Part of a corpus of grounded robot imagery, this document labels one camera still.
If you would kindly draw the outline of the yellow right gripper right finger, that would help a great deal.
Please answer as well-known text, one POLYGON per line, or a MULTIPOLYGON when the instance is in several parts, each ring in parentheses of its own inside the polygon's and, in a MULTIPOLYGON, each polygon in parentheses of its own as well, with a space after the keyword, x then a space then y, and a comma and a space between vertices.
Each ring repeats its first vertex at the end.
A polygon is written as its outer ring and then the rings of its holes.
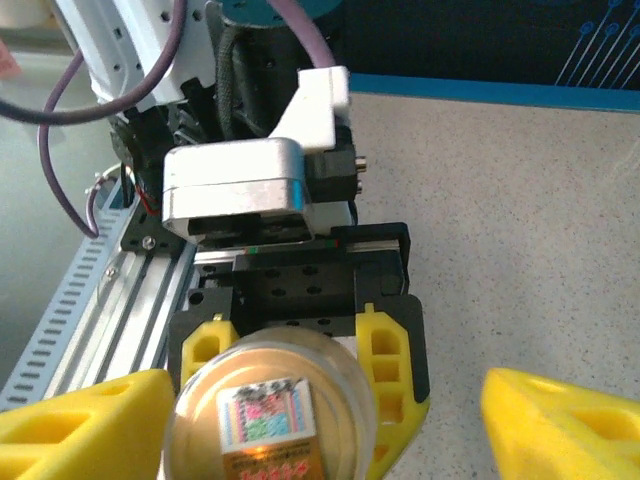
POLYGON ((481 411, 501 480, 640 480, 640 401, 492 368, 481 411))

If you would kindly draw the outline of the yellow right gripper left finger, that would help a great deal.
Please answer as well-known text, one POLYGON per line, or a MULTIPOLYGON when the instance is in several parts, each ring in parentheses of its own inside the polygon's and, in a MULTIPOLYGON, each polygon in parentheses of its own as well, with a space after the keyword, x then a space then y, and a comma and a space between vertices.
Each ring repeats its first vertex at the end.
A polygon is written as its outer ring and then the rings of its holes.
POLYGON ((0 480, 156 480, 174 399, 151 369, 0 413, 0 480))

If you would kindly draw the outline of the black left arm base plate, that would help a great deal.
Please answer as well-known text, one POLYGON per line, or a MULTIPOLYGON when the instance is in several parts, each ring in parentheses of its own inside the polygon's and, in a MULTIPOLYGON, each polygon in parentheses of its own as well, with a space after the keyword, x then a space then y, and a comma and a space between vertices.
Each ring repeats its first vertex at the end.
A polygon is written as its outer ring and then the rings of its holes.
POLYGON ((120 239, 125 252, 171 258, 178 258, 185 244, 184 239, 165 229, 160 218, 149 215, 142 205, 135 208, 120 239))

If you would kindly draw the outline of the aluminium front rail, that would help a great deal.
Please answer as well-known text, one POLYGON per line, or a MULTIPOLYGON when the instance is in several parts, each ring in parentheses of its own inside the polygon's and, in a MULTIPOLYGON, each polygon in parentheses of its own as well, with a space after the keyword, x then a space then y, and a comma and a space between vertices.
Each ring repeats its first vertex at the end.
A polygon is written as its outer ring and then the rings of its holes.
POLYGON ((195 247, 177 258, 119 253, 80 316, 46 398, 162 367, 169 317, 193 285, 195 247))

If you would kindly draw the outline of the blue table edge strip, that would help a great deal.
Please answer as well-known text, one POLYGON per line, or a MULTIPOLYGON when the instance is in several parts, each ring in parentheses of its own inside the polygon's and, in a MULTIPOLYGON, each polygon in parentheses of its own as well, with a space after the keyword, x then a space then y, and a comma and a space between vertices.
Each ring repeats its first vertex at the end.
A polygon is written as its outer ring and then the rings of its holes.
POLYGON ((640 114, 640 91, 353 73, 351 90, 462 102, 640 114))

